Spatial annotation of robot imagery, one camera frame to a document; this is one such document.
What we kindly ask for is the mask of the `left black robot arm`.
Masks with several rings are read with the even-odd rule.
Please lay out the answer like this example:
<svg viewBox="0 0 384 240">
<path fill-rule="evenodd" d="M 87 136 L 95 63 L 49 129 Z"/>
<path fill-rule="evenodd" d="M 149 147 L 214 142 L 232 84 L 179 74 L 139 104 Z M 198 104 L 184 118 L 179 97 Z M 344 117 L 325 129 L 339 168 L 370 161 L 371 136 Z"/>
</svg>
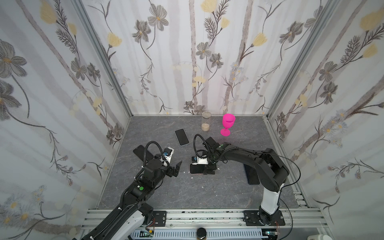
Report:
<svg viewBox="0 0 384 240">
<path fill-rule="evenodd" d="M 154 219 L 147 200 L 166 176 L 177 177 L 182 162 L 171 166 L 166 157 L 154 158 L 142 166 L 142 172 L 120 197 L 119 204 L 83 240 L 127 240 L 139 227 Z"/>
</svg>

